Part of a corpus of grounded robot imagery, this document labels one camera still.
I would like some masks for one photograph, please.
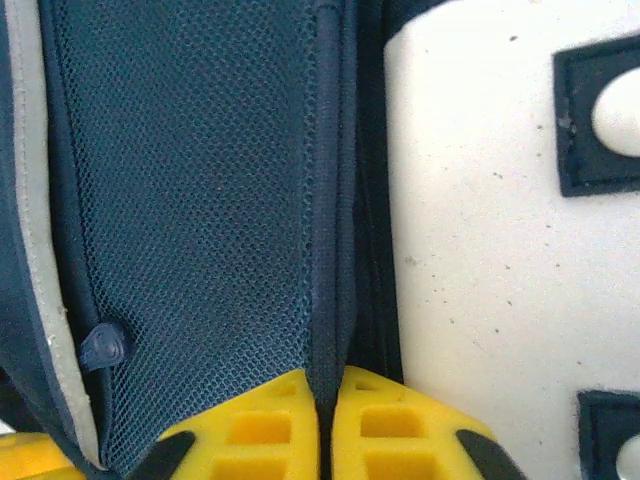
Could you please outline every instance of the white plastic panel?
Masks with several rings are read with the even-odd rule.
[[[640,391],[640,194],[563,198],[552,55],[640,33],[636,0],[458,0],[385,49],[407,383],[579,479],[576,392]]]

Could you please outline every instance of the black patch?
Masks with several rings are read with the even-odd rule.
[[[169,480],[195,441],[193,432],[180,432],[160,440],[128,480]]]
[[[589,391],[580,402],[580,462],[586,480],[618,480],[616,460],[627,440],[640,434],[640,397]]]
[[[640,37],[555,55],[558,170],[563,196],[640,189],[640,162],[606,148],[591,124],[591,111],[604,87],[638,66]]]
[[[458,430],[456,436],[486,480],[526,480],[511,457],[493,440],[472,432]]]

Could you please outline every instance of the dark blue fabric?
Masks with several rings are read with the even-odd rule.
[[[165,428],[308,361],[314,2],[41,4],[72,327],[134,341],[87,378],[126,474]]]
[[[0,366],[45,428],[71,417],[55,380],[23,247],[15,195],[13,92],[4,6],[0,8]]]

